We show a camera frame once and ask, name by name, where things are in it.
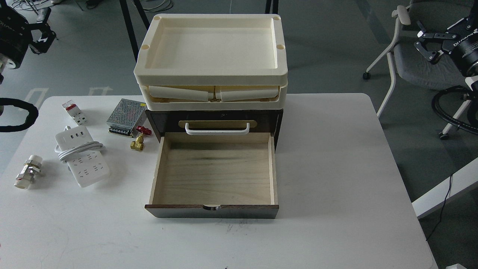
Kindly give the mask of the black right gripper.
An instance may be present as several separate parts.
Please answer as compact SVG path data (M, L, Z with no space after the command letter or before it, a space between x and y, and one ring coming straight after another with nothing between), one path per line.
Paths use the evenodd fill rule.
M418 41L414 42L418 52L432 65L439 62L441 56L449 55L459 72L464 77L477 75L478 31L476 16L468 16L449 26L445 33L432 33L416 21L420 32ZM424 41L444 40L442 50L428 50Z

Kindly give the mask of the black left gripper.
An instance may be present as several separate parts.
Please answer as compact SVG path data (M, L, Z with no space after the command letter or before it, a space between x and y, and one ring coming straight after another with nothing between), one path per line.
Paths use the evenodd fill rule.
M1 70L17 69L22 64L28 49L37 55L46 53L56 38L48 19L51 8L39 10L37 22L29 21L7 4L0 7L0 58ZM31 31L39 30L41 37L33 40Z

